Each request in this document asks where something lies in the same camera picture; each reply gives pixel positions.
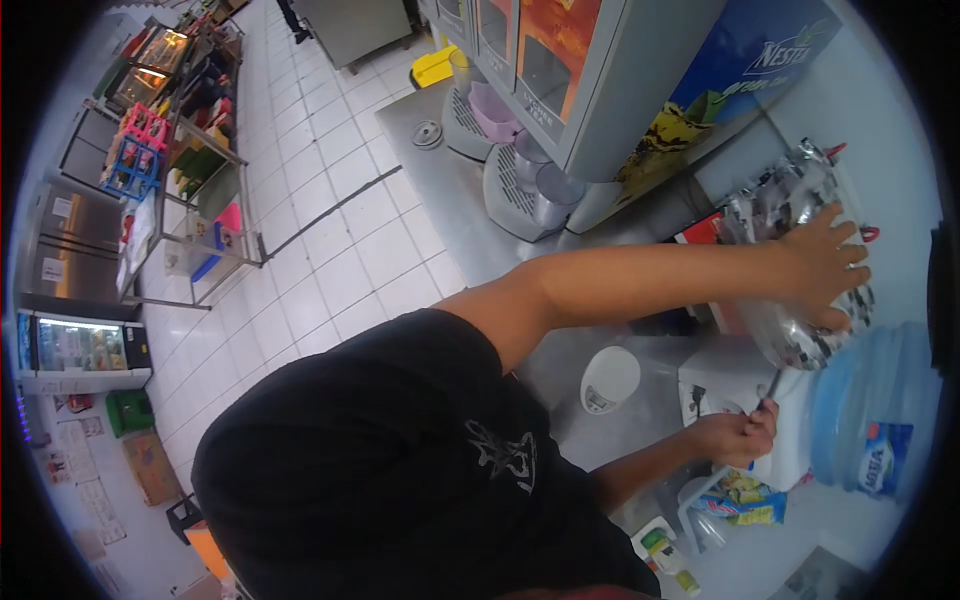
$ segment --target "pink container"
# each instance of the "pink container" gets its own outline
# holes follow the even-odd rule
[[[124,135],[129,135],[158,152],[166,151],[167,130],[170,128],[170,123],[166,119],[156,116],[155,112],[139,102],[133,105],[129,116],[127,127],[123,131]]]
[[[523,129],[492,85],[472,82],[468,100],[477,124],[490,141],[509,144]]]
[[[218,221],[223,223],[227,229],[233,229],[234,231],[242,229],[243,224],[240,219],[240,206],[236,203],[228,204],[227,208],[224,208],[224,211],[220,213],[220,216],[213,220],[214,223]]]

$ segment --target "drip tray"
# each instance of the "drip tray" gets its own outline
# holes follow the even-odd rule
[[[444,100],[444,115],[441,119],[444,126],[446,145],[464,156],[477,160],[486,160],[490,154],[491,142],[483,134],[480,125],[473,117],[473,111],[457,93],[454,85],[446,92]]]
[[[494,223],[528,242],[564,228],[544,229],[534,221],[534,195],[516,184],[513,144],[493,145],[483,170],[483,199]]]

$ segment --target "graphic print on shirt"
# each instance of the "graphic print on shirt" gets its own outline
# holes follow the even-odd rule
[[[514,475],[521,490],[533,492],[537,478],[537,441],[533,433],[526,432],[519,442],[507,442],[475,420],[466,421],[464,427],[476,438],[467,441],[480,449],[477,464],[484,467],[493,463],[491,479],[506,468]]]

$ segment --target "red clip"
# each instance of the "red clip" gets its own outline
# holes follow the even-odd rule
[[[880,236],[880,228],[862,227],[860,228],[860,235],[863,236],[864,243],[869,244]]]
[[[833,160],[833,157],[843,152],[846,147],[847,147],[847,142],[844,142],[842,144],[837,144],[833,148],[827,148],[827,150],[824,152],[824,156],[826,156],[829,160]]]

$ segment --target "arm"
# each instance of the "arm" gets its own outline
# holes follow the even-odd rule
[[[839,205],[826,207],[781,240],[752,246],[611,246],[542,256],[436,307],[487,336],[504,372],[551,329],[623,323],[707,301],[776,300],[812,324],[844,328],[847,316],[828,305],[870,272],[848,268],[867,254],[842,245],[855,225],[831,228],[839,213]]]
[[[597,507],[611,515],[643,488],[695,460],[746,467],[770,451],[780,408],[772,399],[751,415],[708,415],[686,429],[590,473]]]

